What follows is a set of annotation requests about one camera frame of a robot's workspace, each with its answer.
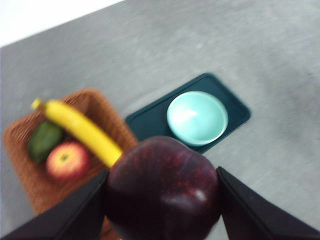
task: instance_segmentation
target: red apple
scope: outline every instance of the red apple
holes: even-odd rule
[[[90,168],[90,155],[86,148],[75,141],[61,143],[49,154],[46,169],[60,182],[83,178]]]
[[[208,159],[156,136],[110,169],[105,213],[124,240],[203,240],[220,217],[220,195]]]

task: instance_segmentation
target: bowl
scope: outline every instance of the bowl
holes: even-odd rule
[[[215,96],[188,91],[169,105],[166,118],[171,131],[190,146],[203,146],[219,138],[228,126],[228,112]]]

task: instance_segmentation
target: wicker basket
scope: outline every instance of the wicker basket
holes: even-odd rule
[[[85,88],[61,100],[99,125],[123,150],[137,144],[138,141],[128,126],[99,91]],[[12,123],[3,136],[12,165],[37,215],[59,203],[106,167],[99,159],[92,156],[91,168],[85,178],[67,184],[52,180],[46,173],[45,164],[36,165],[27,152],[28,139],[35,127],[44,120],[45,117],[41,111],[35,111]],[[119,239],[107,219],[104,220],[100,239]]]

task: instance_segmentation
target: avocado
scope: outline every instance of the avocado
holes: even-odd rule
[[[47,160],[50,152],[64,139],[65,131],[51,121],[44,121],[33,131],[27,143],[30,157],[41,163]]]

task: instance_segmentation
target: yellow banana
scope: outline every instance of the yellow banana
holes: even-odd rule
[[[122,154],[118,145],[78,110],[58,100],[34,100],[33,109],[43,108],[46,117],[65,128],[111,168]]]

